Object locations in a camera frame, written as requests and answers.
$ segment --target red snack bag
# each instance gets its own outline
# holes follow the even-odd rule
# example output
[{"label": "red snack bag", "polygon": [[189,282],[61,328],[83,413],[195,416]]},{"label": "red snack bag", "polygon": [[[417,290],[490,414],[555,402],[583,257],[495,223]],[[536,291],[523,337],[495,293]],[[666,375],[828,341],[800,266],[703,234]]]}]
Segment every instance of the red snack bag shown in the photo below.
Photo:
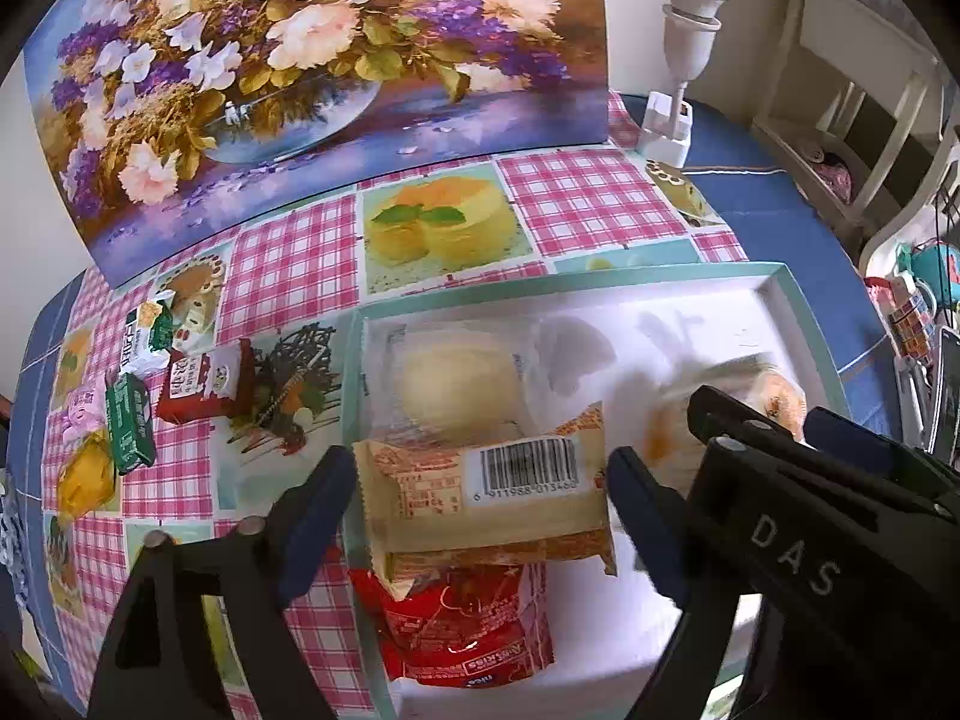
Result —
[{"label": "red snack bag", "polygon": [[237,416],[253,406],[250,340],[170,361],[157,402],[160,419],[178,425],[204,416]]},{"label": "red snack bag", "polygon": [[443,572],[395,601],[373,571],[350,580],[376,618],[387,678],[442,688],[496,688],[553,662],[546,565],[475,565]]}]

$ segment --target checkered tablecloth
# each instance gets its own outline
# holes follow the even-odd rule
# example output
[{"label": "checkered tablecloth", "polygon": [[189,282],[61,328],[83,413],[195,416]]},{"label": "checkered tablecloth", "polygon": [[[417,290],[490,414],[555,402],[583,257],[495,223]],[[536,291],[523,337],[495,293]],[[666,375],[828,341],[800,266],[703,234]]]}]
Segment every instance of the checkered tablecloth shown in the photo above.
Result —
[{"label": "checkered tablecloth", "polygon": [[[526,253],[498,263],[447,272],[410,283],[393,293],[425,292],[469,284],[541,276],[559,260],[612,248],[687,240],[705,262],[746,260],[736,236],[725,225],[688,226],[682,215],[646,175],[642,161],[627,151],[637,139],[617,95],[611,95],[611,141],[601,146],[550,148],[474,157],[432,167],[416,167],[373,178],[328,194],[290,212],[234,227],[179,252],[132,287],[112,293],[97,269],[85,274],[73,305],[68,331],[86,326],[92,342],[85,381],[115,370],[124,318],[150,295],[154,276],[187,262],[215,245],[230,247],[217,319],[217,343],[246,338],[290,322],[329,316],[362,302],[381,299],[368,290],[363,267],[362,205],[365,191],[408,178],[423,179],[442,170],[488,166],[503,184],[517,228],[528,239]],[[152,402],[163,374],[146,380]],[[123,477],[120,511],[95,512],[74,523],[71,532],[83,614],[56,610],[70,677],[86,702],[99,646],[130,571],[125,523],[205,522],[219,536],[234,521],[215,509],[212,477],[212,425],[200,419],[172,425],[154,417],[157,462]],[[64,410],[46,418],[41,460],[42,507],[56,512],[56,479],[71,448],[61,433]],[[328,562],[309,594],[285,613],[296,643],[317,685],[339,713],[373,715],[373,702],[360,659],[346,565]],[[256,718],[256,703],[242,688],[227,688],[230,705],[243,718]]]}]

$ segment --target flower bouquet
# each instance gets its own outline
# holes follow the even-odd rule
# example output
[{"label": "flower bouquet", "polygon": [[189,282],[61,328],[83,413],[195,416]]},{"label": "flower bouquet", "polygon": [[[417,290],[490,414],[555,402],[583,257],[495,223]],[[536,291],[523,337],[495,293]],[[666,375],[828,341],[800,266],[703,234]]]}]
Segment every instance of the flower bouquet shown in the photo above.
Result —
[{"label": "flower bouquet", "polygon": [[[559,9],[560,0],[86,0],[85,23],[56,52],[60,156],[45,151],[80,232],[95,232],[106,212],[162,203],[211,160],[314,146],[383,83],[435,82],[452,103],[562,84]],[[338,118],[345,100],[352,112]],[[311,119],[325,124],[319,137],[283,141],[291,122]],[[280,143],[280,153],[231,156],[243,138]]]}]

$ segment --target wall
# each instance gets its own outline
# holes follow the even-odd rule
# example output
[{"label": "wall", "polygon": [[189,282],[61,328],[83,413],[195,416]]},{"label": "wall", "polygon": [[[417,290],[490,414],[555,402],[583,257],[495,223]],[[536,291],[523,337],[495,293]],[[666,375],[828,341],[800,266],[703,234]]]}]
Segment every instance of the wall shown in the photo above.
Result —
[{"label": "wall", "polygon": [[[607,0],[611,87],[631,94],[671,92],[664,61],[667,0]],[[752,119],[757,81],[779,38],[787,0],[730,0],[720,8],[717,35],[704,74],[689,96],[739,122]]]},{"label": "wall", "polygon": [[0,121],[0,394],[13,400],[34,319],[90,255],[40,151],[22,59],[0,86]]}]

